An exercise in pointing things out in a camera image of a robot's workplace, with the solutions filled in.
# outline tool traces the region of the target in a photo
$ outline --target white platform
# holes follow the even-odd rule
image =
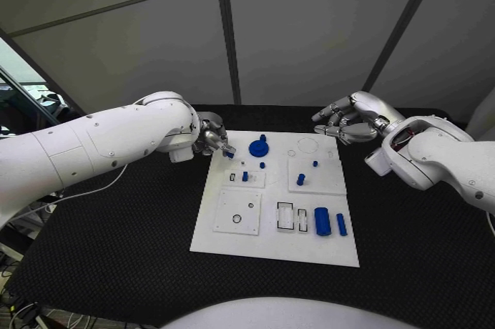
[[[253,157],[248,146],[260,134],[270,152]],[[211,159],[191,251],[359,267],[335,138],[286,132],[228,131],[228,135],[237,153],[228,159],[215,152]],[[306,175],[303,186],[296,185],[299,174]],[[279,202],[293,204],[293,232],[277,229]],[[326,237],[316,234],[316,207],[326,207],[331,214]],[[307,233],[297,230],[299,209],[307,213]],[[345,217],[346,236],[339,235],[338,213]]]

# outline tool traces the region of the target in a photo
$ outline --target white wall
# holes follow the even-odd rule
[[[218,0],[147,0],[15,41],[87,112],[160,90],[232,103]]]
[[[13,51],[13,48],[0,39],[0,67],[7,71],[17,82],[45,82],[38,72]]]
[[[10,33],[129,0],[3,0],[0,27]]]
[[[364,86],[407,0],[231,0],[243,104],[320,105]]]
[[[494,0],[423,0],[371,93],[468,122],[495,87]]]

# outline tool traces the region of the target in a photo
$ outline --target black table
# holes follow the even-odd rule
[[[195,106],[228,129],[312,132],[319,108]],[[427,115],[434,110],[403,110]],[[211,158],[153,153],[103,192],[64,202],[7,289],[77,313],[163,325],[253,296],[355,306],[423,328],[495,326],[495,238],[447,184],[427,192],[364,163],[377,142],[339,145],[361,268],[189,251]],[[75,185],[104,186],[118,171]]]

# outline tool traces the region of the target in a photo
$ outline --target black mat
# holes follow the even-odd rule
[[[218,112],[228,129],[279,132],[312,132],[318,110],[196,109]],[[485,214],[446,184],[422,192],[394,174],[380,178],[364,163],[377,145],[339,146],[361,268],[189,252],[209,158],[170,164],[153,153],[108,190],[62,203],[9,290],[55,308],[153,325],[206,305],[270,295],[351,305],[422,328],[494,328],[495,238]]]

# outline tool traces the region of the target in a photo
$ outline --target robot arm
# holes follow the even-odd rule
[[[222,118],[196,112],[173,92],[0,141],[0,227],[41,197],[142,159],[155,150],[170,161],[193,151],[232,154]]]
[[[344,123],[352,114],[365,123]],[[357,92],[315,114],[339,121],[315,127],[318,133],[338,137],[345,144],[367,142],[380,134],[381,147],[365,158],[378,175],[391,171],[414,188],[427,190],[447,182],[465,201],[495,213],[495,142],[475,142],[446,119],[403,115],[367,92]]]

